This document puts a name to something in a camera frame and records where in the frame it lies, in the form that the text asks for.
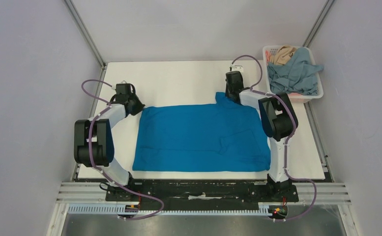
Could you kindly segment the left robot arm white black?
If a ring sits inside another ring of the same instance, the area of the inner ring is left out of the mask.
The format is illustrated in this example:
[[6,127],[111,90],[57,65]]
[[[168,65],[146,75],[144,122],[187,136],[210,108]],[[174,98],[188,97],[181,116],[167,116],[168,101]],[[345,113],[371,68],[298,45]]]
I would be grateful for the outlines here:
[[106,107],[101,112],[75,122],[74,160],[99,172],[108,182],[108,191],[115,192],[118,188],[118,195],[130,201],[143,194],[130,184],[131,174],[115,159],[112,128],[129,115],[140,113],[145,105],[138,98],[133,84],[121,83],[111,88],[115,94],[105,102]]

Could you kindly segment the blue t-shirt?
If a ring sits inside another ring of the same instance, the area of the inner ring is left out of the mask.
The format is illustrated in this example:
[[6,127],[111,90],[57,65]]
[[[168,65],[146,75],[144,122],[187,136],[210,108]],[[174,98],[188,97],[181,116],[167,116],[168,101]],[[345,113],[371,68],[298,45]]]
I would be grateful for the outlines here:
[[142,111],[134,171],[262,172],[271,165],[255,108],[217,92],[214,104],[147,107]]

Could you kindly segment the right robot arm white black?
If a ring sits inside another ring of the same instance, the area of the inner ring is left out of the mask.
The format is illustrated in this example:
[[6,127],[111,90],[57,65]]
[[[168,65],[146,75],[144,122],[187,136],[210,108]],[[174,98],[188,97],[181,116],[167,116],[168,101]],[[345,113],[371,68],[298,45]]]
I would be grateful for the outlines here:
[[294,109],[286,93],[271,94],[245,88],[239,71],[226,73],[226,96],[233,102],[259,110],[263,130],[270,143],[271,165],[266,194],[278,201],[295,192],[287,170],[289,139],[297,128]]

